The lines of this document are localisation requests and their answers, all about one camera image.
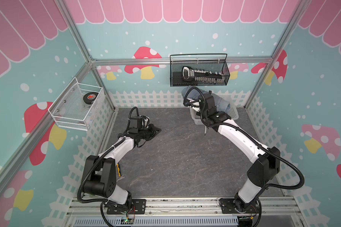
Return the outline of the blue denim long pants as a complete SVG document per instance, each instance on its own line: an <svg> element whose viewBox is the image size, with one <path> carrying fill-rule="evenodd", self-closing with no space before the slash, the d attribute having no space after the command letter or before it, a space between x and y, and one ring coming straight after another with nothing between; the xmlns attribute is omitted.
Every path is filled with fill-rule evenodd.
<svg viewBox="0 0 341 227"><path fill-rule="evenodd" d="M184 106L192 108L207 128L218 131L224 121L233 117L232 104L211 91L189 86L181 94Z"/></svg>

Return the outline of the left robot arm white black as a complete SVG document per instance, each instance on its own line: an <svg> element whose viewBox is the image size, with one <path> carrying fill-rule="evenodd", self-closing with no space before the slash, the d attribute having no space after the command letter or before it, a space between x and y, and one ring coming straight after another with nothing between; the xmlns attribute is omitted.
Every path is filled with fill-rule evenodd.
<svg viewBox="0 0 341 227"><path fill-rule="evenodd" d="M117 165L134 148L155 138L161 129L150 123L147 116L140 115L137 107L130 110L127 127L118 140L99 155L90 155L85 161L81 183L77 192L80 203L100 202L100 213L107 226L113 226L106 218L104 208L114 207L128 214L135 212L131 192L117 185Z"/></svg>

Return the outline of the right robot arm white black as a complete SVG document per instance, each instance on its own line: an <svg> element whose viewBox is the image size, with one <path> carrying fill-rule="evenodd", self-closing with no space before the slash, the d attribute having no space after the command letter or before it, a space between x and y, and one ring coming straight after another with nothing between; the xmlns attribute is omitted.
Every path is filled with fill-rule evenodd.
<svg viewBox="0 0 341 227"><path fill-rule="evenodd" d="M286 190L296 190L305 184L302 172L292 163L281 157L276 147L267 147L243 130L233 120L231 114L233 105L211 91L204 91L195 86L189 86L182 91L183 105L197 112L206 128L212 128L236 145L251 161L252 166L247 171L247 181L236 193L233 201L238 213L246 213L249 208L256 212L256 227L260 223L262 206L259 196L270 187ZM270 181L279 173L280 164L289 166L299 177L296 185L280 185Z"/></svg>

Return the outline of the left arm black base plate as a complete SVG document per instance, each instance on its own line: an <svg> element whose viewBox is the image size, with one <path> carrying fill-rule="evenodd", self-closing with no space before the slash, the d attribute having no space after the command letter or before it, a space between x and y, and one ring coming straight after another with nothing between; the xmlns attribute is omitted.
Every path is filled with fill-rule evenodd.
<svg viewBox="0 0 341 227"><path fill-rule="evenodd" d="M109 206L106 213L108 215L125 215L125 214L145 214L146 199L133 199L132 204L128 207L126 205Z"/></svg>

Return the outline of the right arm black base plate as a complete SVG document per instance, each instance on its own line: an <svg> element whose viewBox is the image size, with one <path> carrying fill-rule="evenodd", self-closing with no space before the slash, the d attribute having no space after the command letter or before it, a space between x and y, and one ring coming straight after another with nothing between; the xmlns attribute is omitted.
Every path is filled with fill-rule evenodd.
<svg viewBox="0 0 341 227"><path fill-rule="evenodd" d="M258 214L260 205L256 199L245 203L240 198L221 198L219 200L223 214Z"/></svg>

